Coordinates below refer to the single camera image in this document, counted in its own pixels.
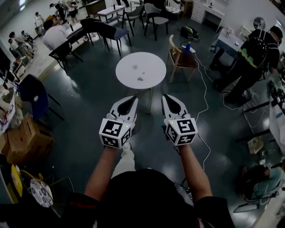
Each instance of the black pants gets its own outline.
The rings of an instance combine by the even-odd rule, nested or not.
[[[255,70],[248,62],[238,60],[233,69],[223,79],[216,80],[215,84],[218,90],[222,91],[240,76],[238,83],[228,94],[229,99],[237,99],[245,90],[252,87],[261,78],[262,70]]]
[[[123,0],[123,2],[125,3],[126,6],[129,5],[129,2],[127,0]],[[118,5],[121,5],[121,1],[120,0],[117,0],[117,4]]]

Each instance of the floor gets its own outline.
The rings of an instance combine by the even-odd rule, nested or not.
[[[165,27],[158,28],[158,41],[154,40],[152,27],[149,27],[147,36],[143,36],[141,23],[136,21],[135,36],[130,34],[132,47],[127,39],[122,39],[122,57],[134,52],[150,52],[159,56],[164,62],[167,60],[168,38],[174,34],[177,46],[183,37],[179,35],[181,26],[194,27],[200,34],[201,42],[192,42],[197,57],[203,65],[210,65],[212,55],[208,49],[214,41],[215,31],[205,25],[198,24],[189,18],[182,18],[177,23],[170,21],[169,35]],[[76,192],[83,193],[87,181],[100,157],[103,145],[98,136],[102,118],[109,112],[111,106],[126,96],[127,88],[116,78],[115,68],[121,57],[118,54],[116,42],[108,41],[110,52],[104,46],[103,40],[97,40],[94,47],[85,43],[76,49],[75,53],[83,59],[83,63],[71,57],[69,59],[69,76],[58,65],[53,68],[43,81],[48,92],[54,96],[61,106],[51,103],[51,107],[58,111],[65,121],[61,121],[52,113],[44,121],[53,129],[56,140],[52,153],[42,165],[44,176],[55,175],[55,180],[69,176]],[[230,64],[230,57],[222,56],[224,63]],[[233,210],[244,203],[236,192],[236,179],[243,166],[252,167],[260,160],[259,155],[250,155],[247,142],[235,143],[235,139],[251,134],[251,129],[241,110],[230,110],[223,105],[223,94],[213,89],[212,82],[205,76],[204,69],[200,68],[207,85],[206,99],[208,111],[199,115],[198,131],[202,139],[211,148],[211,154],[205,161],[205,172],[208,175],[214,196],[224,197],[228,200],[229,211],[237,228],[249,228],[261,215],[263,208],[253,212],[233,214]],[[189,84],[185,76],[188,71],[178,70],[175,73],[173,84],[169,84],[172,65],[167,65],[167,74],[162,83],[154,89],[151,115],[138,109],[136,132],[131,139],[135,154],[136,169],[148,168],[164,173],[171,180],[178,183],[184,179],[183,167],[180,157],[173,149],[170,141],[166,141],[163,133],[163,115],[161,109],[162,94],[177,97],[186,105],[188,112],[196,118],[200,111],[206,109],[203,99],[205,86],[197,70]],[[220,77],[217,71],[208,73],[211,79]],[[259,93],[257,104],[267,100],[265,81],[254,85],[253,91]],[[139,96],[139,102],[147,102],[147,94]],[[254,114],[247,114],[251,125],[256,125],[263,110]],[[255,132],[266,129],[268,114],[264,113],[260,125]],[[268,142],[271,135],[264,137]],[[202,165],[209,153],[203,142],[196,138],[192,148]],[[276,164],[280,161],[280,154],[276,145],[266,144],[273,148],[266,156],[267,162]]]

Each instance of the wooden chair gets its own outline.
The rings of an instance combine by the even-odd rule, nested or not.
[[[195,72],[195,69],[197,67],[195,58],[191,52],[189,54],[182,53],[184,49],[182,48],[179,49],[178,47],[175,46],[175,44],[172,41],[173,36],[174,35],[171,35],[169,37],[169,50],[168,50],[168,57],[167,57],[167,62],[166,62],[167,64],[169,57],[170,57],[171,62],[174,66],[172,74],[171,74],[171,78],[170,78],[170,83],[172,83],[173,81],[176,68],[192,68],[189,78],[187,79],[187,82],[189,82],[192,74]]]

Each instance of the blue bottle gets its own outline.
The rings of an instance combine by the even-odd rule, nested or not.
[[[189,52],[190,52],[190,48],[191,48],[191,45],[188,43],[188,44],[186,45],[186,48],[185,48],[184,53],[188,55]]]

